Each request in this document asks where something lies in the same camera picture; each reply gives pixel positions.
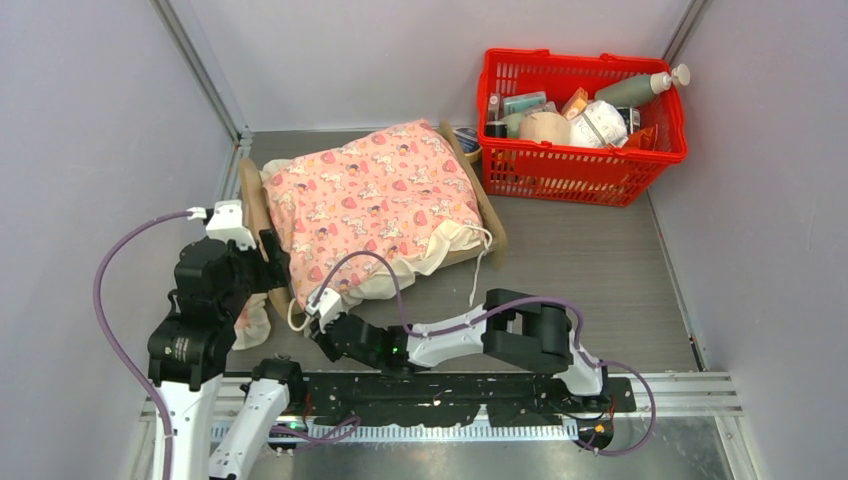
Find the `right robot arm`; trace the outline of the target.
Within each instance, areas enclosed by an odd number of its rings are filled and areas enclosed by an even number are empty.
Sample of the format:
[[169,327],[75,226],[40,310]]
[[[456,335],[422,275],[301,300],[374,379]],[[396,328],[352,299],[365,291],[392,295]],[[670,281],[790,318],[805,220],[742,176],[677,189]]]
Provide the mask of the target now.
[[338,293],[316,291],[307,300],[309,337],[325,356],[342,357],[385,375],[409,377],[474,354],[562,382],[584,410],[610,403],[611,386],[601,360],[581,343],[585,318],[559,297],[491,289],[470,311],[429,324],[377,327],[346,312]]

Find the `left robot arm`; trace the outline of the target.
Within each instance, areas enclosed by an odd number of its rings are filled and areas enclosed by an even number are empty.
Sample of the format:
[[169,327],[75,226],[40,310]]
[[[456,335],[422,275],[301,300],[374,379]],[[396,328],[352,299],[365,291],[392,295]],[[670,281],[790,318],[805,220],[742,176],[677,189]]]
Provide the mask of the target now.
[[172,479],[246,479],[282,413],[307,398],[301,366],[267,358],[251,373],[244,403],[218,446],[211,445],[215,404],[249,298],[288,284],[288,255],[270,230],[242,250],[205,237],[187,245],[174,268],[171,309],[148,340],[148,376],[157,406],[155,470]]

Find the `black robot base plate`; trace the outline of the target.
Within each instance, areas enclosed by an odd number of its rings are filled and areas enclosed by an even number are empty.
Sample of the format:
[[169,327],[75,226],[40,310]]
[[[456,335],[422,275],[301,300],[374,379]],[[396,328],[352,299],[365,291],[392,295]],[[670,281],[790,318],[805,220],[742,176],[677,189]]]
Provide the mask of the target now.
[[531,373],[424,373],[392,378],[373,372],[309,372],[283,413],[336,425],[357,416],[363,426],[467,426],[485,413],[489,424],[547,426],[567,413],[594,417],[636,402],[627,378],[611,378],[595,397],[579,397],[564,382]]

